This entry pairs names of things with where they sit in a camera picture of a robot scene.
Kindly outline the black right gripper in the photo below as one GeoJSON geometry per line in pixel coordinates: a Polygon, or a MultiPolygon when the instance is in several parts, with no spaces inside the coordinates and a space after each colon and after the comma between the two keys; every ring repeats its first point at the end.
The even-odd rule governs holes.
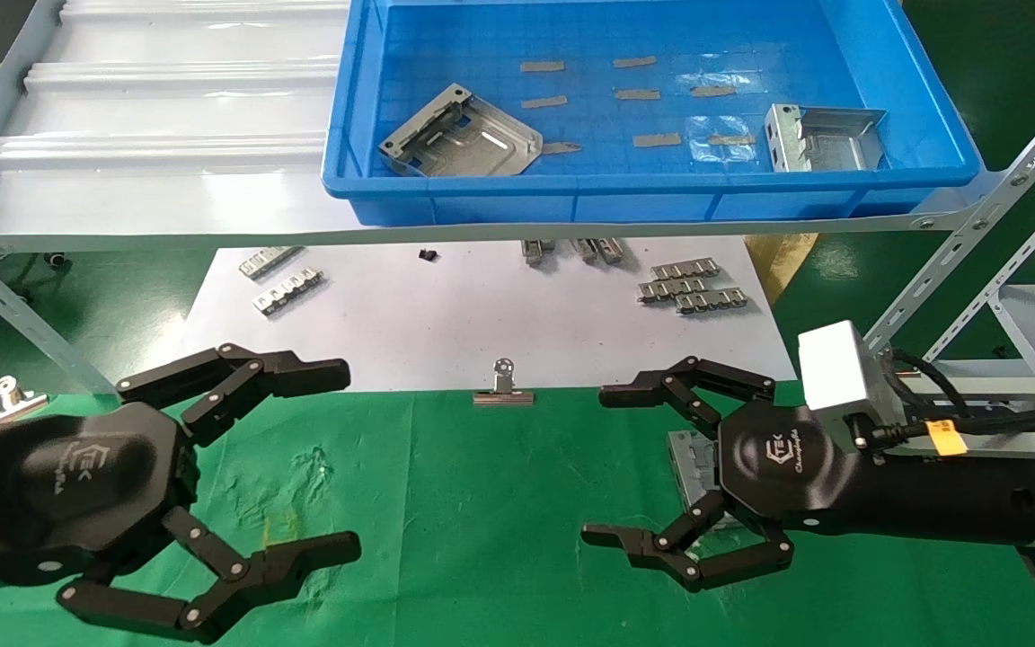
{"type": "Polygon", "coordinates": [[[586,524],[586,545],[616,548],[637,569],[667,574],[686,592],[718,589],[787,570],[794,545],[783,531],[841,536],[859,531],[852,486],[860,455],[829,437],[805,406],[773,404],[775,381],[696,356],[658,371],[641,371],[629,384],[598,388],[609,409],[668,405],[704,437],[716,438],[716,479],[709,491],[662,531],[586,524]],[[698,390],[744,403],[723,415],[698,390]],[[726,513],[761,537],[706,558],[687,548],[710,533],[726,513]]]}

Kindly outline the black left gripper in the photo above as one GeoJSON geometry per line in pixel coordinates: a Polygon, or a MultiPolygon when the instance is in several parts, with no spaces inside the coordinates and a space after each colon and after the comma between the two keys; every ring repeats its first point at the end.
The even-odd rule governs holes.
{"type": "Polygon", "coordinates": [[[352,563],[344,531],[243,557],[190,514],[200,475],[193,446],[212,445],[267,398],[341,392],[348,361],[237,344],[121,378],[103,415],[0,423],[0,586],[63,586],[60,606],[87,624],[213,644],[256,607],[295,598],[314,571],[352,563]],[[181,425],[165,408],[193,400],[181,425]],[[112,587],[175,540],[215,582],[190,601],[112,587]]]}

